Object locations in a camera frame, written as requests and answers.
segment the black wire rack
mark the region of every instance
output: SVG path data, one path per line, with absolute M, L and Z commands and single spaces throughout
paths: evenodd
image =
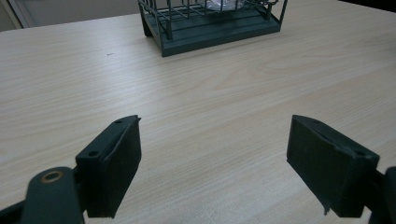
M 212 47 L 280 31 L 278 0 L 138 0 L 146 36 L 154 37 L 162 56 Z

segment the wood grain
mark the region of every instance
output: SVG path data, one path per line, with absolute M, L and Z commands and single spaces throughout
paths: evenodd
M 282 31 L 162 58 L 138 15 L 0 34 L 0 208 L 111 121 L 142 118 L 116 218 L 87 223 L 367 223 L 323 208 L 286 163 L 292 114 L 395 165 L 396 14 L 290 1 Z

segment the wooden table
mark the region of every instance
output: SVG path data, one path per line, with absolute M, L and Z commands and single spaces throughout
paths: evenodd
M 367 223 L 323 208 L 286 163 L 291 115 L 396 165 L 396 14 L 290 1 L 278 34 L 162 58 L 139 15 L 0 34 L 0 208 L 111 121 L 142 118 L 143 158 L 114 220 Z

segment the wire basket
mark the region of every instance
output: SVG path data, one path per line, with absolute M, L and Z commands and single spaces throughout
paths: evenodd
M 138 0 L 146 36 L 154 37 L 162 56 L 202 49 L 280 31 L 272 14 L 278 0 Z

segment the dish rack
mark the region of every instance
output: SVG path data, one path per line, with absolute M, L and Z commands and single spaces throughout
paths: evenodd
M 278 0 L 138 0 L 145 36 L 154 37 L 162 56 L 212 47 L 280 31 L 288 0 L 279 18 Z M 235 7 L 225 7 L 233 1 Z

